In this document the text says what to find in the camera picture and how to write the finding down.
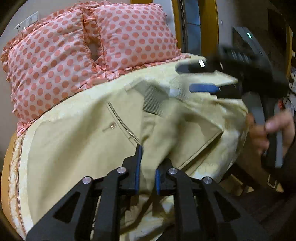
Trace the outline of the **person's right hand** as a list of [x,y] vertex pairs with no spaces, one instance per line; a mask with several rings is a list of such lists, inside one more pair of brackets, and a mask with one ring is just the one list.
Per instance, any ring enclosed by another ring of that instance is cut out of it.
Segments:
[[269,148],[270,141],[267,136],[278,131],[282,131],[283,156],[287,154],[295,137],[295,123],[293,115],[288,109],[282,110],[269,118],[264,125],[256,124],[253,115],[249,113],[246,116],[246,123],[251,142],[259,155],[262,155]]

